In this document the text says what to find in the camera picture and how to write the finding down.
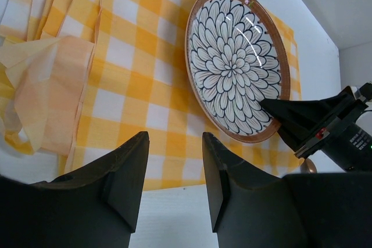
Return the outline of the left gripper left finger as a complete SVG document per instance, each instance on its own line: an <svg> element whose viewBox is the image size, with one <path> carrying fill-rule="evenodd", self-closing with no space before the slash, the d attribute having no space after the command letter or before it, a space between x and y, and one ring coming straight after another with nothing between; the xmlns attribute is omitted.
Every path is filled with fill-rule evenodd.
<svg viewBox="0 0 372 248"><path fill-rule="evenodd" d="M142 131L51 182L1 177L2 247L127 247L149 155Z"/></svg>

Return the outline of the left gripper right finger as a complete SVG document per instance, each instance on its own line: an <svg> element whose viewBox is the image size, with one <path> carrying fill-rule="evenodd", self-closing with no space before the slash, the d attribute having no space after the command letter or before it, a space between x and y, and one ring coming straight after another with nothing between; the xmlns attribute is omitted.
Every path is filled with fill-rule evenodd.
<svg viewBox="0 0 372 248"><path fill-rule="evenodd" d="M371 174L275 177L202 136L212 231L220 247L370 247Z"/></svg>

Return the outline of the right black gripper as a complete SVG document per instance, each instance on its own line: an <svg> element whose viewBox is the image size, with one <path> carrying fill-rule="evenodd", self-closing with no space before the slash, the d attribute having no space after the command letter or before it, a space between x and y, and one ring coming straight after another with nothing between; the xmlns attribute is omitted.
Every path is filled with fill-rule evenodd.
<svg viewBox="0 0 372 248"><path fill-rule="evenodd" d="M263 99L261 107L281 127L281 139L297 158L307 159L321 150L346 172L371 171L371 135L356 121L368 112L371 82L357 90L322 99L293 101Z"/></svg>

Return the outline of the floral patterned ceramic plate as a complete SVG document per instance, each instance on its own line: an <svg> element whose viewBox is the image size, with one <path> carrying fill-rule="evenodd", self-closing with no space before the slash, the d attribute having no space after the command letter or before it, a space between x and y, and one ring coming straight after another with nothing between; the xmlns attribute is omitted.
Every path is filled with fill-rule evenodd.
<svg viewBox="0 0 372 248"><path fill-rule="evenodd" d="M217 128L243 143L277 132L279 123L260 103L289 99L290 70L280 33L257 0L197 0L185 60L195 97Z"/></svg>

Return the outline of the yellow white checkered napkin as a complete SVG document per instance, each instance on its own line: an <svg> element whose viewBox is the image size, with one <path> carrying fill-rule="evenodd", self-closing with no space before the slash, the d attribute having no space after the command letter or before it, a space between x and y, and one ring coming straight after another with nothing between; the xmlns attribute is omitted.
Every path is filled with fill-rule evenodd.
<svg viewBox="0 0 372 248"><path fill-rule="evenodd" d="M1 20L1 139L17 152L57 158L60 173L88 164L140 131L150 136L146 190L202 184L202 134L269 174L300 160L276 132L230 138L207 117L185 60L197 0L8 0ZM268 12L298 98L293 31Z"/></svg>

